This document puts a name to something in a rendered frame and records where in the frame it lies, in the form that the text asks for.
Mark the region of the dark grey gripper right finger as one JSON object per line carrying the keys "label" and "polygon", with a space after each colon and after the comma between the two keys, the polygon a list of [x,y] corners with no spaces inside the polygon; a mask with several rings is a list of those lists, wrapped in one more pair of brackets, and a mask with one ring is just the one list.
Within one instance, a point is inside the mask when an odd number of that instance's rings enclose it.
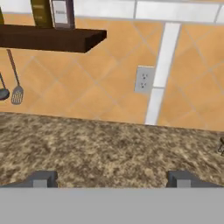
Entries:
{"label": "dark grey gripper right finger", "polygon": [[167,187],[176,188],[219,188],[220,185],[216,185],[211,182],[207,182],[199,179],[189,171],[168,171],[167,172]]}

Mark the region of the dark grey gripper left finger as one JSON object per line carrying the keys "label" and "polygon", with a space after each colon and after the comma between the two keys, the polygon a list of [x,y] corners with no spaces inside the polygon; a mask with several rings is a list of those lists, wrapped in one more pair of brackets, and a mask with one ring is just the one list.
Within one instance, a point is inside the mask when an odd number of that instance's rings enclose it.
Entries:
{"label": "dark grey gripper left finger", "polygon": [[3,185],[3,187],[57,187],[58,173],[56,171],[34,171],[23,181]]}

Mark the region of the dark grey hanging ladle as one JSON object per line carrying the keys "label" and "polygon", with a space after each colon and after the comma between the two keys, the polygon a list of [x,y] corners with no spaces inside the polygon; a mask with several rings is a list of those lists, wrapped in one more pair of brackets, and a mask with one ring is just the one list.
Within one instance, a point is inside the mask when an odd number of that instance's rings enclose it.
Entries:
{"label": "dark grey hanging ladle", "polygon": [[3,84],[3,88],[0,88],[0,101],[4,101],[10,97],[10,91],[4,85],[4,79],[1,74],[0,74],[0,81]]}

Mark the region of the olive green bottle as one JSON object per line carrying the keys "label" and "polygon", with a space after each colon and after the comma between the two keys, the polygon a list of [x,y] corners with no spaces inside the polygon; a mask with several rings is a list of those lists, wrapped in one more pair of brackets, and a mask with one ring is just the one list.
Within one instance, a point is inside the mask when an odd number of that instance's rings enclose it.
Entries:
{"label": "olive green bottle", "polygon": [[37,27],[53,28],[49,0],[31,0],[31,9]]}

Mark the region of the dark box with white label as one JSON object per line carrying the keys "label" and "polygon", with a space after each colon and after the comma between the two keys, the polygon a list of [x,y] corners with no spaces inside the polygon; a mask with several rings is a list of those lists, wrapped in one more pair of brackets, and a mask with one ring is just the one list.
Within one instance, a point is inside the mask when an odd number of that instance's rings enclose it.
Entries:
{"label": "dark box with white label", "polygon": [[51,0],[56,29],[74,29],[74,0]]}

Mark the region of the grey wall power outlet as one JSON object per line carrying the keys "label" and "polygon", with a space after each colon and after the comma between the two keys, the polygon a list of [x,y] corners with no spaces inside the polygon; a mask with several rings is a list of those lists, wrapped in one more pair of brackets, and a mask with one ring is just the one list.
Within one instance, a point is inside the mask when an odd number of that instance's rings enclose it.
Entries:
{"label": "grey wall power outlet", "polygon": [[136,93],[148,94],[151,91],[155,76],[154,66],[138,66],[136,70]]}

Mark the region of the dark brown wooden wall shelf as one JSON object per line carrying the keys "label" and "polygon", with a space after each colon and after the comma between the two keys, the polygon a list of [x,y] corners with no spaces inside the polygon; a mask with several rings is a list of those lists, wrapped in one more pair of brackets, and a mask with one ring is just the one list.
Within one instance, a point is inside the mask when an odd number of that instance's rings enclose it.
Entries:
{"label": "dark brown wooden wall shelf", "polygon": [[56,30],[29,25],[0,24],[0,47],[86,53],[107,37],[106,30]]}

